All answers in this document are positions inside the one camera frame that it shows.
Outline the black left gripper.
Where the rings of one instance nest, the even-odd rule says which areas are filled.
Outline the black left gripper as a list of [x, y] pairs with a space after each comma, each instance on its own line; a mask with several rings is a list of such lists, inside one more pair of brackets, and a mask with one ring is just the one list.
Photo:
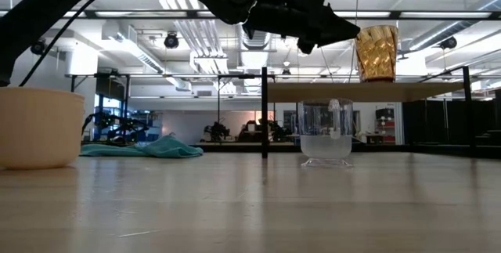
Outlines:
[[337, 16], [325, 0], [256, 0], [243, 24], [248, 38], [256, 31], [297, 38], [306, 55], [317, 45], [331, 45], [355, 38], [361, 28]]

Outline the amber textured glass cup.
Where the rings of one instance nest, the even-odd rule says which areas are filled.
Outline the amber textured glass cup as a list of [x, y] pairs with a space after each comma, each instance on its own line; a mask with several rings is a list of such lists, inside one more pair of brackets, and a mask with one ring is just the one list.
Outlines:
[[361, 82], [394, 82], [398, 28], [380, 25], [363, 28], [355, 38], [357, 69]]

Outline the clear glass mug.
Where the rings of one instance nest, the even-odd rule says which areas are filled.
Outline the clear glass mug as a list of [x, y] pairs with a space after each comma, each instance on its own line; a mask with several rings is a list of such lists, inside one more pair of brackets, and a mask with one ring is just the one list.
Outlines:
[[349, 99], [312, 99], [298, 104], [304, 166], [350, 166], [353, 103]]

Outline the peach ceramic mug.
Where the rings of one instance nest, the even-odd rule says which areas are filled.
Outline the peach ceramic mug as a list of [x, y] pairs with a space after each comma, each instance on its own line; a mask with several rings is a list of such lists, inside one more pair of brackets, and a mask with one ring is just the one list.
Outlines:
[[62, 168], [76, 161], [84, 101], [74, 92], [0, 88], [0, 168]]

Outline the black shelf leg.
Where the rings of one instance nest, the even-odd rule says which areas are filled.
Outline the black shelf leg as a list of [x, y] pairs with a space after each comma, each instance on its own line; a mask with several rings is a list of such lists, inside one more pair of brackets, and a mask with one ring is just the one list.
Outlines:
[[268, 71], [267, 67], [261, 69], [261, 158], [268, 158], [269, 132], [268, 132]]
[[474, 137], [474, 111], [473, 111], [473, 101], [470, 88], [470, 73], [468, 67], [462, 67], [462, 71], [463, 71], [463, 90], [465, 95], [467, 142], [469, 145], [469, 155], [473, 157], [474, 152], [476, 150], [476, 143]]

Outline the wooden shelf board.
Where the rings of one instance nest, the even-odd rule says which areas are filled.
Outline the wooden shelf board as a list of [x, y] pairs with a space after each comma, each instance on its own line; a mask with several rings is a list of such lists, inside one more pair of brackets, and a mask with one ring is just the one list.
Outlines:
[[349, 99], [353, 102], [412, 102], [463, 88], [462, 83], [269, 83], [263, 96], [269, 103], [309, 99]]

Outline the red storage cabinet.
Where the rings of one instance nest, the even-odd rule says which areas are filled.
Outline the red storage cabinet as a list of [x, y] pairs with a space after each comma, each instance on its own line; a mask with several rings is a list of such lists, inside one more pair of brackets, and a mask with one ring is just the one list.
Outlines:
[[393, 108], [381, 108], [375, 111], [376, 132], [382, 136], [383, 144], [396, 144], [395, 135], [395, 110]]

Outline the black room divider panel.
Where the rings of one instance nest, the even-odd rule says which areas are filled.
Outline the black room divider panel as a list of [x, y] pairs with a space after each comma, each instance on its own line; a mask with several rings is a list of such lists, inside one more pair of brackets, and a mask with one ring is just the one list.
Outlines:
[[466, 102], [421, 100], [402, 104], [405, 143], [501, 146], [501, 108], [494, 101], [474, 101], [472, 133], [467, 131]]

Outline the teal cloth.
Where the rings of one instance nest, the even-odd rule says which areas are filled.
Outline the teal cloth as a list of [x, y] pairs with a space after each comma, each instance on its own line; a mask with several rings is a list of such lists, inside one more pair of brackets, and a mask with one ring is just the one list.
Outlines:
[[199, 147], [184, 144], [174, 136], [163, 136], [147, 145], [111, 146], [87, 144], [81, 147], [83, 157], [156, 157], [189, 158], [200, 157], [204, 151]]

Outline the black overhead frame bar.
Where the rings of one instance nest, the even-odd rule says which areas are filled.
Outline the black overhead frame bar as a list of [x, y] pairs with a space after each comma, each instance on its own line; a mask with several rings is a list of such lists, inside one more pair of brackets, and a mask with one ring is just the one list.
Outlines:
[[[500, 11], [336, 11], [339, 17], [347, 20], [501, 20]], [[214, 19], [215, 15], [208, 10], [85, 10], [78, 19], [102, 20], [180, 20], [180, 19]]]

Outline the black table edge rail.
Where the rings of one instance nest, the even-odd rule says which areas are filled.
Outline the black table edge rail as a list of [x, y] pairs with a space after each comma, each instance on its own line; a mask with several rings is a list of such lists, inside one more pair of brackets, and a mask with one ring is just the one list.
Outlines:
[[[228, 152], [228, 153], [261, 153], [260, 143], [198, 143], [196, 147], [205, 152]], [[400, 152], [417, 154], [440, 154], [457, 157], [501, 159], [501, 146], [476, 146], [471, 149], [464, 145], [366, 145], [355, 143], [352, 145], [352, 152]]]

